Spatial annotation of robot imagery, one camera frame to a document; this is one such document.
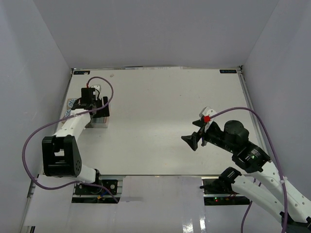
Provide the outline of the blue cleaning gel jar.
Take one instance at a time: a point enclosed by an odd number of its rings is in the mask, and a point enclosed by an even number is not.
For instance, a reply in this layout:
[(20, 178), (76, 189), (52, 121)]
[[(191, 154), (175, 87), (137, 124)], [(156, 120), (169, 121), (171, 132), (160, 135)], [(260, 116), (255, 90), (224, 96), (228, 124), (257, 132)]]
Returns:
[(64, 117), (67, 118), (71, 114), (71, 109), (66, 110)]
[(71, 109), (77, 99), (68, 99), (67, 100), (67, 110)]

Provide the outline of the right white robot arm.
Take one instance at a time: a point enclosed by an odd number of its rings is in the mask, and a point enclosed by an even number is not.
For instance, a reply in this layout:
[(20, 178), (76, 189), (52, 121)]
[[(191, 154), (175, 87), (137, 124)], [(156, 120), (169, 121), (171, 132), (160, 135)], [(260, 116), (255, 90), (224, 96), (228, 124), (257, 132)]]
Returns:
[(260, 147), (249, 141), (249, 131), (236, 120), (228, 121), (224, 129), (217, 123), (203, 119), (193, 122), (200, 129), (192, 135), (182, 136), (192, 150), (211, 143), (232, 153), (232, 161), (251, 175), (264, 189), (250, 182), (240, 171), (228, 167), (218, 179), (201, 186), (205, 191), (239, 193), (271, 214), (288, 233), (311, 231), (311, 201), (287, 180), (281, 179), (276, 165)]

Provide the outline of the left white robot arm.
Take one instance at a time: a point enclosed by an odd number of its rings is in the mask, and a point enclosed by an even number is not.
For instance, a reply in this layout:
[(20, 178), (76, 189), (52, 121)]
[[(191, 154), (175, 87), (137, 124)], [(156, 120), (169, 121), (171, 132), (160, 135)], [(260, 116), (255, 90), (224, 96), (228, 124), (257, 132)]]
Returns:
[(107, 128), (110, 117), (108, 97), (101, 94), (101, 86), (81, 89), (81, 97), (70, 99), (70, 116), (52, 136), (42, 140), (44, 174), (50, 177), (69, 177), (86, 183), (93, 194), (102, 190), (99, 171), (82, 163), (77, 140), (85, 128)]

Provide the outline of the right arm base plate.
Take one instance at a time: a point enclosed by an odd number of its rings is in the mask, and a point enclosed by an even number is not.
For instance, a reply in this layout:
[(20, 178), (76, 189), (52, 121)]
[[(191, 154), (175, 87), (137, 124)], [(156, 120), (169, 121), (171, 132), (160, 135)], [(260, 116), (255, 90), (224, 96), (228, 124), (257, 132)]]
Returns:
[(250, 200), (234, 192), (230, 185), (219, 179), (202, 179), (205, 206), (248, 205)]

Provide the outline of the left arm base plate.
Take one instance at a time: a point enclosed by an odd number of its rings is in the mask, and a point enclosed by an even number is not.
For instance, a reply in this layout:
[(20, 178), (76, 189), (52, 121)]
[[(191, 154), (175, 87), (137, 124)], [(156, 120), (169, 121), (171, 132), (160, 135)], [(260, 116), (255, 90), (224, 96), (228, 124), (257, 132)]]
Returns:
[(99, 180), (98, 185), (100, 187), (90, 186), (90, 185), (85, 185), (85, 184), (77, 184), (75, 186), (74, 194), (79, 195), (79, 196), (82, 196), (82, 195), (104, 196), (104, 195), (109, 195), (107, 190), (110, 191), (112, 195), (117, 194), (118, 180), (112, 180), (112, 179)]

